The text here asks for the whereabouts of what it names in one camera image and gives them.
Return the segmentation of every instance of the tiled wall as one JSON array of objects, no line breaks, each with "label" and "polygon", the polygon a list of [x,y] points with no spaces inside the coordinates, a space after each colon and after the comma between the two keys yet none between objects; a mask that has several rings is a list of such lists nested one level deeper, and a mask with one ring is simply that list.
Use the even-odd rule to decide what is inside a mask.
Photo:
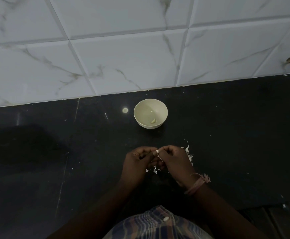
[{"label": "tiled wall", "polygon": [[0,106],[290,72],[290,0],[0,0]]}]

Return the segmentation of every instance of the white bowl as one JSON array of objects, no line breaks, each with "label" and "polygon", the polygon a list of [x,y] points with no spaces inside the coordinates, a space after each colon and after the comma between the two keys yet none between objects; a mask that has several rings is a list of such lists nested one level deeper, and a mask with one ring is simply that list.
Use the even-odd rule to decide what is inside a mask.
[{"label": "white bowl", "polygon": [[168,109],[166,105],[156,99],[146,99],[134,108],[134,117],[139,125],[147,129],[155,129],[166,120]]}]

